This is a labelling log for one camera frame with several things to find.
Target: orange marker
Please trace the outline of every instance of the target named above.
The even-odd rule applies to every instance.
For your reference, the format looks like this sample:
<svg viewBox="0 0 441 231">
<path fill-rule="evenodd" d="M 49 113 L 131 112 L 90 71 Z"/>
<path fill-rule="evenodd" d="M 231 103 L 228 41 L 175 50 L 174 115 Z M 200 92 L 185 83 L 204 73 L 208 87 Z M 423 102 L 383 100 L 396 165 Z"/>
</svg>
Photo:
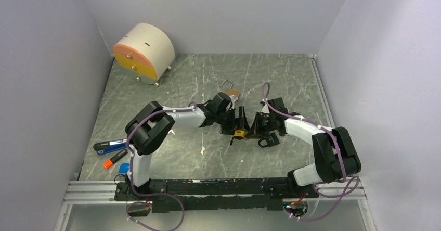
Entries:
<svg viewBox="0 0 441 231">
<path fill-rule="evenodd" d="M 127 149 L 123 149 L 118 154 L 114 155 L 112 158 L 110 158 L 107 162 L 103 164 L 104 168 L 108 169 L 112 167 L 116 162 L 118 162 L 123 156 L 127 154 Z"/>
</svg>

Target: gray marble surface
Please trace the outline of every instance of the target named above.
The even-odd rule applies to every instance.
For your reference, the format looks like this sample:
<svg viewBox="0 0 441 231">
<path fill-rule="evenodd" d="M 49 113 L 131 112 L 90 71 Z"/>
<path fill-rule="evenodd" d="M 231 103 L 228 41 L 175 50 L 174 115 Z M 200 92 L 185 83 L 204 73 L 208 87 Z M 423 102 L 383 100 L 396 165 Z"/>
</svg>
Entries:
<svg viewBox="0 0 441 231">
<path fill-rule="evenodd" d="M 148 102 L 163 106 L 183 107 L 190 101 L 205 102 L 213 98 L 225 79 L 234 81 L 241 92 L 236 106 L 244 105 L 249 124 L 260 111 L 261 84 L 269 82 L 269 99 L 282 97 L 289 111 L 329 126 L 318 83 L 306 55 L 200 54 L 178 55 L 172 70 L 161 77 L 161 86 L 138 83 L 124 68 L 113 63 L 102 97 L 95 128 L 84 159 L 80 180 L 111 180 L 125 156 L 106 170 L 103 163 L 115 153 L 98 156 L 96 142 L 125 138 L 126 124 Z M 175 129 L 154 153 L 151 177 L 183 178 L 249 178 L 286 176 L 290 170 L 314 161 L 312 147 L 293 136 L 279 137 L 280 145 L 260 148 L 257 139 L 234 141 L 219 133 L 219 125 L 198 129 Z"/>
</svg>

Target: glass panel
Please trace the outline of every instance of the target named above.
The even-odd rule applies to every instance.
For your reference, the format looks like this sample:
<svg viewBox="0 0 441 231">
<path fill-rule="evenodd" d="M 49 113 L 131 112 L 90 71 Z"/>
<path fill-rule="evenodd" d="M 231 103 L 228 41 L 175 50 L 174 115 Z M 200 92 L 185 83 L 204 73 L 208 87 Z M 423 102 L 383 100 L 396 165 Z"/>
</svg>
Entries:
<svg viewBox="0 0 441 231">
<path fill-rule="evenodd" d="M 326 213 L 333 201 L 321 201 L 313 217 Z M 139 221 L 159 230 L 170 230 L 179 222 L 180 212 L 149 214 L 137 217 Z M 283 211 L 266 209 L 204 210 L 186 211 L 182 226 L 178 230 L 326 230 L 365 231 L 365 226 L 356 200 L 343 200 L 334 212 L 318 222 L 299 222 L 288 219 Z M 77 230 L 147 230 L 126 220 L 124 205 L 74 205 L 67 229 Z"/>
</svg>

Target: padlock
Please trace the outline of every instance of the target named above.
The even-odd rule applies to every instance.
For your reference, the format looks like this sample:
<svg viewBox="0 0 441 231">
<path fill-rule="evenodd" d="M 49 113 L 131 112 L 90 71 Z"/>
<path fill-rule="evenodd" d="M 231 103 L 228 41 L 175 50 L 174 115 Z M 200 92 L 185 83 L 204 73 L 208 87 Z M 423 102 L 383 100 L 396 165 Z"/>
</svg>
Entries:
<svg viewBox="0 0 441 231">
<path fill-rule="evenodd" d="M 230 89 L 228 89 L 225 94 L 227 94 L 229 97 L 231 97 L 231 100 L 233 100 L 233 102 L 236 102 L 237 100 L 239 100 L 239 96 L 240 96 L 240 92 L 238 90 L 233 89 L 233 81 L 231 81 L 230 79 L 227 79 L 225 81 L 222 82 L 222 84 L 220 85 L 221 87 L 225 84 L 225 82 L 229 81 L 231 83 Z"/>
</svg>

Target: white wall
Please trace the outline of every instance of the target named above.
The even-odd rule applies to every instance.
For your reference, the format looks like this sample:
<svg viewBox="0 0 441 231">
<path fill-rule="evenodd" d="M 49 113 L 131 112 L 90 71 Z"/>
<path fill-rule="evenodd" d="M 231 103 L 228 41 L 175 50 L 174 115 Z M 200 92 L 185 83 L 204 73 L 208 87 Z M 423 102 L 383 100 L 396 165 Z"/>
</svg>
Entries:
<svg viewBox="0 0 441 231">
<path fill-rule="evenodd" d="M 137 23 L 178 53 L 315 54 L 344 0 L 85 0 L 109 46 Z"/>
<path fill-rule="evenodd" d="M 379 230 L 441 226 L 441 0 L 346 0 L 318 52 Z"/>
<path fill-rule="evenodd" d="M 82 0 L 0 0 L 0 229 L 54 230 L 110 54 Z"/>
</svg>

